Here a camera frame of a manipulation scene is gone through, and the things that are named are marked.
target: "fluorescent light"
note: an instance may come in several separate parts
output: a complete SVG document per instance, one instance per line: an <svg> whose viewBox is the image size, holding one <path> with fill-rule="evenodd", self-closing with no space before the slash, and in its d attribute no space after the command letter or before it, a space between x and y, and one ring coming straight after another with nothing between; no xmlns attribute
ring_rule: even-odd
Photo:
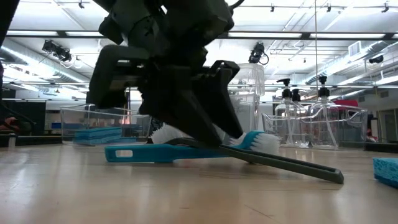
<svg viewBox="0 0 398 224"><path fill-rule="evenodd" d="M372 39L372 38L382 38L385 34L311 34L310 38L347 38L347 39L355 39L355 38L364 38L364 39Z"/></svg>
<svg viewBox="0 0 398 224"><path fill-rule="evenodd" d="M392 88L392 89L398 89L398 86L378 86L378 88Z"/></svg>
<svg viewBox="0 0 398 224"><path fill-rule="evenodd" d="M58 36L56 31L30 31L30 30L9 30L7 35L50 35Z"/></svg>
<svg viewBox="0 0 398 224"><path fill-rule="evenodd" d="M67 35L72 36L72 37L88 37L88 36L102 37L103 36L99 32L95 32L95 31L69 31L66 33L67 33Z"/></svg>
<svg viewBox="0 0 398 224"><path fill-rule="evenodd" d="M51 85L51 83L45 82L13 82L15 84L29 84L29 85Z"/></svg>
<svg viewBox="0 0 398 224"><path fill-rule="evenodd" d="M346 85L339 85L338 88L373 88L373 86L346 86Z"/></svg>
<svg viewBox="0 0 398 224"><path fill-rule="evenodd" d="M361 92L363 92L363 90L358 90L358 91L354 91L352 93L347 93L344 96L353 96L353 95L356 95L356 94L361 93Z"/></svg>
<svg viewBox="0 0 398 224"><path fill-rule="evenodd" d="M377 81L375 84L383 85L383 84L387 84L390 82L396 82L396 81L398 81L398 75L393 76L393 77L383 78L382 80Z"/></svg>
<svg viewBox="0 0 398 224"><path fill-rule="evenodd" d="M336 98L339 98L340 96L337 96L337 95L331 95L331 96L329 96L329 100L334 100L334 99L336 99Z"/></svg>
<svg viewBox="0 0 398 224"><path fill-rule="evenodd" d="M228 37L273 37L273 38L300 38L302 34L293 33L265 33L265 32L229 32Z"/></svg>
<svg viewBox="0 0 398 224"><path fill-rule="evenodd" d="M30 90L30 91L38 91L39 90L36 87L31 86L31 85L25 85L25 84L21 84L21 85L13 85L13 84L11 84L11 85L15 86L15 87L19 87L19 88L24 88L25 90Z"/></svg>

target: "spray bottle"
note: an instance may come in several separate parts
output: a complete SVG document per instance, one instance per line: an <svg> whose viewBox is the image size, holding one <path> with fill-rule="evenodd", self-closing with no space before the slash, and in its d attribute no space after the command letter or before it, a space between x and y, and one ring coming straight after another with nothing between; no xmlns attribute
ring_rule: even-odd
<svg viewBox="0 0 398 224"><path fill-rule="evenodd" d="M327 77L319 77L322 87L318 90L318 100L309 111L312 118L312 144L314 146L337 148L338 107L329 100L330 91L325 87Z"/></svg>
<svg viewBox="0 0 398 224"><path fill-rule="evenodd" d="M292 133L292 119L295 119L294 108L296 106L291 100L292 92L290 92L289 90L290 79L285 78L278 80L277 82L283 82L285 85L285 89L282 92L282 103L275 108L275 115L282 121L282 124L278 125L281 127L278 132L279 135L283 137L282 142L287 137L286 144L291 145L294 144Z"/></svg>

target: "clear acrylic box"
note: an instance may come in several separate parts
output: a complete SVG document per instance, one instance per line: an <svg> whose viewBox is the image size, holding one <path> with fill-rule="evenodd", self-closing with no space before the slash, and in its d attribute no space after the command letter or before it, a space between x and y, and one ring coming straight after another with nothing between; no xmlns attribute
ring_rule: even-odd
<svg viewBox="0 0 398 224"><path fill-rule="evenodd" d="M61 107L62 141L99 146L147 141L150 116L122 108L95 105Z"/></svg>
<svg viewBox="0 0 398 224"><path fill-rule="evenodd" d="M230 81L228 91L242 130L248 133L257 130L260 96L265 93L265 75L261 65L244 63L239 67L240 71ZM231 136L225 133L220 136L224 136L224 144L229 144Z"/></svg>
<svg viewBox="0 0 398 224"><path fill-rule="evenodd" d="M280 137L282 146L287 147L364 149L368 111L355 106L329 107L333 114L327 115L327 120L323 110L312 116L295 118L262 114L264 131ZM300 123L300 130L294 128L297 123Z"/></svg>

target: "white bristles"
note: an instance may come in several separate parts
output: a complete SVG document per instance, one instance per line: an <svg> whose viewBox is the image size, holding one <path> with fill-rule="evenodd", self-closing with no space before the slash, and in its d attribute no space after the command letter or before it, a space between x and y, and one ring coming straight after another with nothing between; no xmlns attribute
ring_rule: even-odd
<svg viewBox="0 0 398 224"><path fill-rule="evenodd" d="M243 139L246 137L246 133L239 139L231 139L231 145L242 144ZM251 143L250 149L257 152L264 152L268 154L277 154L280 146L280 139L277 136L271 134L260 133L254 138Z"/></svg>
<svg viewBox="0 0 398 224"><path fill-rule="evenodd" d="M176 138L190 138L190 136L173 126L164 124L161 128L154 131L150 138L152 138L154 144L164 144Z"/></svg>
<svg viewBox="0 0 398 224"><path fill-rule="evenodd" d="M231 138L229 140L229 145L235 146L235 145L238 145L238 144L242 144L244 137L246 137L246 133L243 133L242 136L239 137L238 139Z"/></svg>

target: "red object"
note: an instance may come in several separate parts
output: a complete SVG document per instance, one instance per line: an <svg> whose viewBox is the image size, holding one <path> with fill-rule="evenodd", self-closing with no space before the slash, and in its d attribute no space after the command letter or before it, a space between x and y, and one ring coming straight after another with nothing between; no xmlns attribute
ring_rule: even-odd
<svg viewBox="0 0 398 224"><path fill-rule="evenodd" d="M336 103L337 105L358 107L358 101L356 101L356 100L335 100L334 103Z"/></svg>

